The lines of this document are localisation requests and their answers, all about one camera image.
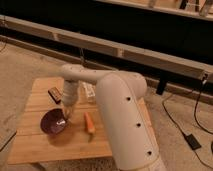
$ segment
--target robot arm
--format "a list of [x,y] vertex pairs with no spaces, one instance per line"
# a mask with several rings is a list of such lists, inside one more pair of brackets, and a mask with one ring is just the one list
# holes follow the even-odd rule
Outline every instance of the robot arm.
[[147,85],[143,76],[124,71],[90,70],[64,65],[62,103],[77,100],[77,82],[96,85],[96,102],[116,165],[121,170],[164,171],[155,137],[146,124],[137,101]]

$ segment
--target black cable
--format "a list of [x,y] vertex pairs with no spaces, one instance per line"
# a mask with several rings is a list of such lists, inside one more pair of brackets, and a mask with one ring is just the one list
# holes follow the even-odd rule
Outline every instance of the black cable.
[[[176,94],[178,94],[178,95],[189,95],[189,94],[191,94],[193,91],[194,91],[194,89],[191,90],[190,92],[187,92],[187,93],[176,93]],[[170,98],[172,98],[173,95],[174,95],[174,94],[171,94],[169,97],[167,97],[166,99],[164,99],[164,100],[162,101],[162,106],[163,106],[163,108],[164,108],[166,114],[167,114],[168,117],[170,118],[170,120],[175,124],[175,126],[179,129],[179,131],[181,132],[181,134],[185,137],[186,134],[185,134],[184,131],[181,129],[181,127],[179,126],[179,124],[172,118],[172,116],[171,116],[170,113],[168,112],[168,109],[166,108],[166,105],[165,105],[166,101],[169,100]]]
[[200,88],[200,91],[199,91],[199,94],[198,94],[198,97],[197,97],[197,100],[196,100],[196,104],[195,104],[195,108],[194,108],[194,118],[195,118],[195,121],[197,123],[197,125],[205,132],[209,133],[209,134],[212,134],[213,135],[213,132],[212,131],[209,131],[208,129],[206,129],[203,125],[200,124],[198,118],[197,118],[197,107],[198,107],[198,104],[199,104],[199,101],[200,101],[200,97],[201,97],[201,94],[202,94],[202,91],[204,89],[204,86],[205,84],[202,84],[201,85],[201,88]]
[[9,139],[4,143],[4,145],[0,148],[0,152],[2,152],[4,149],[5,149],[5,147],[7,146],[7,144],[9,144],[9,142],[13,139],[13,137],[16,135],[16,133],[17,133],[17,131],[16,132],[14,132],[10,137],[9,137]]
[[167,114],[167,116],[170,118],[170,120],[175,124],[175,126],[179,129],[179,131],[181,132],[181,134],[183,135],[183,137],[186,136],[186,134],[183,132],[183,130],[181,129],[181,127],[179,126],[179,124],[173,119],[173,117],[170,115],[170,113],[168,112],[167,108],[166,108],[166,105],[165,105],[165,102],[167,100],[169,100],[170,98],[172,98],[173,94],[171,94],[169,97],[167,97],[166,99],[164,99],[162,101],[162,105],[163,105],[163,108]]
[[201,158],[199,157],[199,155],[197,154],[197,152],[196,152],[195,150],[193,150],[193,151],[194,151],[195,155],[197,156],[198,160],[199,160],[204,166],[206,166],[206,167],[208,167],[208,168],[210,168],[210,169],[213,170],[213,167],[211,167],[210,165],[208,165],[208,164],[206,164],[205,162],[203,162],[203,161],[201,160]]
[[[192,92],[193,92],[194,90],[192,90],[192,91],[190,91],[190,92],[188,92],[188,93],[184,93],[185,95],[186,94],[191,94]],[[169,111],[168,111],[168,109],[166,108],[166,105],[165,105],[165,102],[167,101],[167,100],[169,100],[170,98],[172,98],[172,96],[173,96],[174,94],[171,94],[169,97],[167,97],[166,99],[164,99],[163,101],[162,101],[162,106],[163,106],[163,108],[164,108],[164,110],[165,110],[165,112],[166,112],[166,114],[168,115],[168,117],[170,118],[170,120],[175,124],[175,126],[178,128],[178,130],[181,132],[181,134],[182,134],[182,136],[184,137],[184,140],[186,141],[186,139],[185,139],[185,137],[186,137],[186,134],[184,133],[184,131],[182,130],[182,128],[179,126],[179,124],[172,118],[172,116],[170,115],[170,113],[169,113]],[[195,155],[197,156],[197,158],[198,158],[198,160],[200,161],[200,163],[201,164],[203,164],[204,166],[206,166],[206,167],[208,167],[208,168],[210,168],[210,169],[213,169],[213,167],[211,167],[210,165],[208,165],[208,164],[206,164],[205,162],[203,162],[202,160],[201,160],[201,158],[199,157],[199,155],[197,154],[197,152],[195,151],[195,150],[193,150],[194,151],[194,153],[195,153]]]

